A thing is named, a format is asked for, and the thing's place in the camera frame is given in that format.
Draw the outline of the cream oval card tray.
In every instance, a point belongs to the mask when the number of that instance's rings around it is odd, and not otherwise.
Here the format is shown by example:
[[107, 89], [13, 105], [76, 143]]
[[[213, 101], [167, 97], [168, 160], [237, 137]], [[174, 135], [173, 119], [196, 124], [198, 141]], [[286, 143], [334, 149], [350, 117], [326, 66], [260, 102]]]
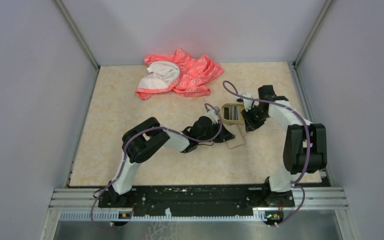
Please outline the cream oval card tray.
[[221, 117], [227, 125], [245, 125], [242, 111], [245, 109], [242, 103], [225, 103], [221, 107]]

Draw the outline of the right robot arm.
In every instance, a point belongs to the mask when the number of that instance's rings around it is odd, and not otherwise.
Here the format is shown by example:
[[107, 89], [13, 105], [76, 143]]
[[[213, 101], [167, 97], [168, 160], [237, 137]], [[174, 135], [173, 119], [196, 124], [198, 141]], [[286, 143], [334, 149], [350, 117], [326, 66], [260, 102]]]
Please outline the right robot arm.
[[286, 133], [283, 166], [266, 179], [268, 188], [261, 193], [264, 204], [275, 206], [281, 200], [281, 193], [289, 191], [305, 174], [313, 174], [327, 166], [326, 127], [301, 116], [287, 97], [275, 93], [272, 85], [261, 86], [258, 98], [243, 93], [237, 99], [244, 105], [241, 115], [247, 132], [257, 130], [271, 118]]

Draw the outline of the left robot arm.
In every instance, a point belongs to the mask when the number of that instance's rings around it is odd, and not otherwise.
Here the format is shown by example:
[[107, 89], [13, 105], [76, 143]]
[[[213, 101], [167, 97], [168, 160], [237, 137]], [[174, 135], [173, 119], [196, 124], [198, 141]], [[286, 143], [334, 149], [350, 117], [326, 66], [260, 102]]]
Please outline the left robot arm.
[[162, 126], [155, 117], [150, 117], [122, 137], [121, 162], [108, 187], [111, 202], [118, 207], [129, 203], [129, 191], [140, 165], [162, 147], [186, 154], [196, 150], [198, 145], [203, 143], [224, 143], [235, 138], [220, 120], [206, 115], [183, 131]]

